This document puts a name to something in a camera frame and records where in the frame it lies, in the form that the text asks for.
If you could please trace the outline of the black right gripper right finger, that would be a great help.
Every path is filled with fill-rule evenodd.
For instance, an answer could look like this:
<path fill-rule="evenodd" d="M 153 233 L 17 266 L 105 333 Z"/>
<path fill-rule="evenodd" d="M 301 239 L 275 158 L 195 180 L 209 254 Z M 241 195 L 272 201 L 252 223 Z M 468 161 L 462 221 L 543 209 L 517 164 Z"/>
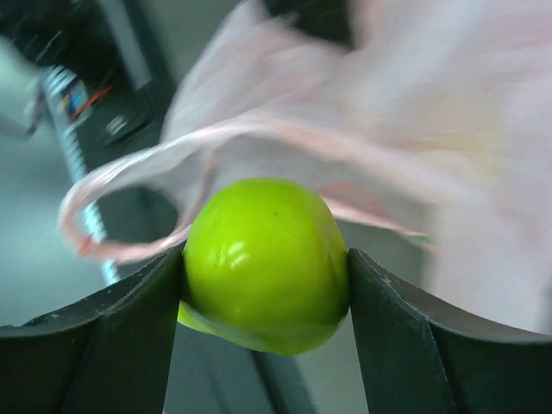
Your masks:
<path fill-rule="evenodd" d="M 549 413 L 551 338 L 478 317 L 348 253 L 372 413 Z"/>

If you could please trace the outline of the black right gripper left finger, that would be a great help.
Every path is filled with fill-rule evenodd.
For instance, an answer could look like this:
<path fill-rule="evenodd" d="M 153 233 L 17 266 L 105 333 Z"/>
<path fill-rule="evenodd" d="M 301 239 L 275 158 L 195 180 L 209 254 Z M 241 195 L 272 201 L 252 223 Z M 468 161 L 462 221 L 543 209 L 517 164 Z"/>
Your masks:
<path fill-rule="evenodd" d="M 3 413 L 161 413 L 179 309 L 173 249 L 80 301 L 1 328 Z"/>

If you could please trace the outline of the bright green apple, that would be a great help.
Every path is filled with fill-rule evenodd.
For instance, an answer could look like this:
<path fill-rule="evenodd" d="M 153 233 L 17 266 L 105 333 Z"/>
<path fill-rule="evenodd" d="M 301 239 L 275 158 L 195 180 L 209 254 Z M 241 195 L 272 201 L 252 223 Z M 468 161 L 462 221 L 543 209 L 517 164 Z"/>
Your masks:
<path fill-rule="evenodd" d="M 322 346 L 348 314 L 347 247 L 329 207 L 286 179 L 244 179 L 195 218 L 178 320 L 252 350 Z"/>

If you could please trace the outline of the pink plastic bag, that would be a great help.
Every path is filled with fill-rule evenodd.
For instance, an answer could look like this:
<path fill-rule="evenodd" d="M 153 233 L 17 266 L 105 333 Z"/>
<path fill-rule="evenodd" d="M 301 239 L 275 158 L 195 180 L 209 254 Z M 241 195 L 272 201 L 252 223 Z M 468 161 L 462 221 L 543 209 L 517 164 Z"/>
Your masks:
<path fill-rule="evenodd" d="M 424 286 L 478 316 L 551 331 L 551 4 L 351 1 L 354 47 L 243 1 L 212 32 L 160 143 L 90 172 L 59 223 L 82 256 L 180 244 L 238 179 L 281 177 L 335 217 L 430 251 Z"/>

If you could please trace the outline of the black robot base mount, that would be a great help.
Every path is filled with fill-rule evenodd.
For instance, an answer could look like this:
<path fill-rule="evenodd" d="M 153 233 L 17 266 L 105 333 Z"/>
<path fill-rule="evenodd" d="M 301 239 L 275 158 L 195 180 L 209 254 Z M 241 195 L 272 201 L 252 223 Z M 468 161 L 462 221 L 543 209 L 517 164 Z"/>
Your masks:
<path fill-rule="evenodd" d="M 4 1 L 1 32 L 23 57 L 109 92 L 78 127 L 86 167 L 151 147 L 173 83 L 135 1 Z"/>

